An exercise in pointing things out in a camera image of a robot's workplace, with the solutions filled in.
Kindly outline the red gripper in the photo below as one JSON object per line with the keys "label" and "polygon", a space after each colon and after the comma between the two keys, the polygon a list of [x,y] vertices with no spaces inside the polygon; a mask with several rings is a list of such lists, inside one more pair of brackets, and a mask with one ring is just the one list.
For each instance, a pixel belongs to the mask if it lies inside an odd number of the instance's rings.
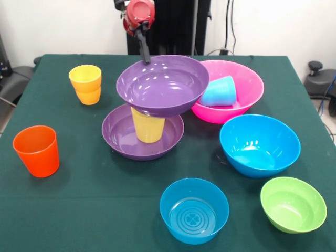
{"label": "red gripper", "polygon": [[133,0],[128,3],[123,18],[125,31],[134,35],[139,44],[140,56],[144,64],[150,64],[150,52],[146,42],[146,32],[155,20],[155,3],[150,0]]}

